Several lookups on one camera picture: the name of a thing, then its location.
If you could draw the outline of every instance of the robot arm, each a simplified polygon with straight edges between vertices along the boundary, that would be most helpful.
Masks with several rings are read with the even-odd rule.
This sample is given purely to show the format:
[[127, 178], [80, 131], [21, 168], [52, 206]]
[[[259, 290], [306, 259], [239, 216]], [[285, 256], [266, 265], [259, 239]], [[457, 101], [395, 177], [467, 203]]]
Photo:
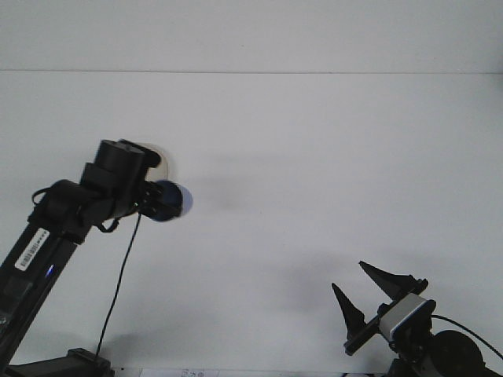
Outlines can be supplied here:
[[[179, 216], [176, 185], [145, 181], [154, 151], [129, 141], [102, 141], [80, 183], [58, 181], [45, 191], [28, 226], [0, 267], [0, 375], [78, 245], [96, 225], [135, 212], [158, 220]], [[175, 191], [166, 201], [166, 187]]]

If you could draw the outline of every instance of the white wall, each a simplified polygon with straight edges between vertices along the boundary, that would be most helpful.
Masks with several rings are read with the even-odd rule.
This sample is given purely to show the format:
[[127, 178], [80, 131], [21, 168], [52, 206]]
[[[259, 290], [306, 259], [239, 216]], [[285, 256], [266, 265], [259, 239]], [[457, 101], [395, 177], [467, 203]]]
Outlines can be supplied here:
[[[500, 75], [133, 72], [498, 72], [503, 3], [0, 6], [2, 257], [30, 195], [77, 180], [100, 139], [158, 145], [194, 197], [186, 217], [142, 223], [115, 365], [385, 370], [383, 339], [343, 353], [330, 283], [368, 318], [387, 301], [359, 260], [428, 278], [438, 313], [503, 344]], [[133, 225], [90, 234], [14, 361], [95, 347]]]

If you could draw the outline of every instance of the black cable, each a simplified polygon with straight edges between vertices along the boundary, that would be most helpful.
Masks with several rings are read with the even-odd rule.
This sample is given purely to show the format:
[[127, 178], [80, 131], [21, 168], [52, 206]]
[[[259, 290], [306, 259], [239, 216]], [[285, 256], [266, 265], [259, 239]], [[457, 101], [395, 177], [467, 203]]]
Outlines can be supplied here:
[[480, 342], [484, 343], [491, 351], [493, 351], [494, 353], [496, 353], [502, 360], [503, 360], [503, 355], [501, 355], [501, 353], [499, 353], [494, 347], [492, 347], [491, 344], [489, 344], [486, 340], [484, 340], [481, 336], [477, 335], [475, 332], [473, 332], [472, 330], [470, 330], [469, 328], [463, 326], [462, 324], [459, 324], [458, 322], [456, 322], [455, 320], [451, 320], [450, 318], [447, 318], [447, 317], [442, 317], [442, 316], [439, 316], [437, 314], [432, 314], [431, 315], [431, 318], [436, 318], [438, 320], [445, 320], [447, 322], [450, 322], [451, 324], [455, 324], [456, 326], [458, 326], [459, 328], [462, 328], [463, 330], [465, 330], [467, 333], [469, 334], [472, 334], [473, 336], [475, 336]]
[[126, 255], [124, 256], [123, 265], [120, 268], [119, 279], [117, 281], [116, 293], [113, 296], [112, 304], [110, 305], [110, 309], [108, 310], [107, 317], [105, 319], [105, 324], [103, 325], [103, 329], [101, 330], [100, 342], [97, 344], [96, 354], [94, 355], [94, 361], [97, 360], [100, 355], [101, 344], [103, 343], [103, 338], [105, 336], [105, 331], [108, 326], [108, 321], [110, 320], [110, 316], [112, 315], [112, 311], [114, 306], [116, 305], [117, 296], [119, 295], [120, 284], [123, 281], [124, 268], [126, 267], [127, 258], [129, 257], [129, 253], [131, 252], [131, 248], [133, 247], [134, 238], [136, 237], [136, 233], [138, 232], [138, 227], [140, 226], [141, 214], [138, 214], [138, 219], [136, 221], [136, 226], [134, 227], [133, 236], [131, 236], [131, 241], [129, 242], [129, 246], [127, 247]]

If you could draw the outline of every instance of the black mount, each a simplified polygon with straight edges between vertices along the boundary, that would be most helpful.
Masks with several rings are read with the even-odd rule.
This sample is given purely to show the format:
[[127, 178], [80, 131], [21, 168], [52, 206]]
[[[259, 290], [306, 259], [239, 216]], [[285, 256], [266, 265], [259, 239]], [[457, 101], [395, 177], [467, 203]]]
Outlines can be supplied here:
[[348, 355], [381, 334], [398, 354], [387, 377], [501, 377], [485, 367], [479, 347], [468, 336], [458, 331], [431, 333], [436, 303], [419, 296], [428, 286], [426, 279], [394, 275], [365, 262], [360, 266], [392, 301], [381, 304], [367, 323], [365, 315], [332, 284], [347, 326]]

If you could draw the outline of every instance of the label sticker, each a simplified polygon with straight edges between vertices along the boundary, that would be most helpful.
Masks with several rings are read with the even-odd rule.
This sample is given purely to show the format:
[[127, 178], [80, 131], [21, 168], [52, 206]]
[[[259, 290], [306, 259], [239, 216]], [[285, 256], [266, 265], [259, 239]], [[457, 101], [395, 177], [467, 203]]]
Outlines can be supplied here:
[[28, 244], [28, 246], [26, 246], [26, 249], [24, 249], [19, 259], [17, 259], [14, 267], [20, 269], [21, 271], [26, 271], [30, 266], [31, 261], [33, 261], [33, 258], [37, 255], [48, 237], [49, 231], [42, 228], [37, 230], [37, 233], [35, 233], [35, 235], [31, 239], [31, 242]]

